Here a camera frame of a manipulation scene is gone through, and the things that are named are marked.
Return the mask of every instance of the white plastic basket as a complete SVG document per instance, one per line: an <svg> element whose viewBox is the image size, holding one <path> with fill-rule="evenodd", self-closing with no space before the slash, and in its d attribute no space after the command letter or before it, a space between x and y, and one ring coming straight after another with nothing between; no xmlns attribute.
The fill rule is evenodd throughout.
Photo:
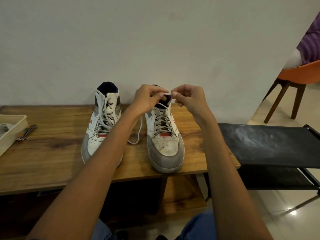
<svg viewBox="0 0 320 240"><path fill-rule="evenodd" d="M0 156L14 143L17 134L28 127L27 116L19 114L0 114L0 124L14 125L2 137L0 137Z"/></svg>

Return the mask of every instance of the gray wall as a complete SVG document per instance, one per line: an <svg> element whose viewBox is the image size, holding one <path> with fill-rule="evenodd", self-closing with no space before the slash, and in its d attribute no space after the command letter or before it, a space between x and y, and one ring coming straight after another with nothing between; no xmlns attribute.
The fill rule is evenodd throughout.
<svg viewBox="0 0 320 240"><path fill-rule="evenodd" d="M114 82L205 88L247 123L320 0L0 0L0 104L93 104Z"/></svg>

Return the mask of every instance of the table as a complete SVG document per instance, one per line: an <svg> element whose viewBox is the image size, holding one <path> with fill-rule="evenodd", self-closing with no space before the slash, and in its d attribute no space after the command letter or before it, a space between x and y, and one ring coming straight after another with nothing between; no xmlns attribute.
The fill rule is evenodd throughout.
<svg viewBox="0 0 320 240"><path fill-rule="evenodd" d="M15 142L0 157L0 195L63 188L84 165L81 145L93 105L4 106L2 114L27 115L29 124L37 124L28 140ZM185 107L172 105L175 122L183 138L185 158L176 175L207 171L199 126ZM138 122L130 141L137 138ZM123 160L113 182L162 177L155 171L147 153L147 130L143 128L138 145L126 146ZM236 168L238 160L230 152Z"/></svg>

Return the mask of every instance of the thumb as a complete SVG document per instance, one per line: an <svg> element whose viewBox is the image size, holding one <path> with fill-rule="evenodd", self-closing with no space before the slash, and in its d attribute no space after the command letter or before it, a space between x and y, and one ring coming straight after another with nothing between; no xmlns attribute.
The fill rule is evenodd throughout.
<svg viewBox="0 0 320 240"><path fill-rule="evenodd" d="M158 92L155 95L152 96L152 98L154 99L154 103L156 104L159 100L161 100L163 98L165 94L163 92Z"/></svg>
<svg viewBox="0 0 320 240"><path fill-rule="evenodd" d="M182 102L182 103L185 103L187 98L185 96L183 96L182 94L178 93L178 92L172 92L172 98L179 101L179 102Z"/></svg>

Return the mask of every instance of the forearm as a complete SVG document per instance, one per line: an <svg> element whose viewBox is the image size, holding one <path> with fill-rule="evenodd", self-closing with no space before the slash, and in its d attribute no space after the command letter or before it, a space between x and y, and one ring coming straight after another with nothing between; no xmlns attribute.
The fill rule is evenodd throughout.
<svg viewBox="0 0 320 240"><path fill-rule="evenodd" d="M130 133L139 118L130 107L82 170L64 188L27 239L90 239Z"/></svg>
<svg viewBox="0 0 320 240"><path fill-rule="evenodd" d="M272 239L210 113L200 124L218 239Z"/></svg>

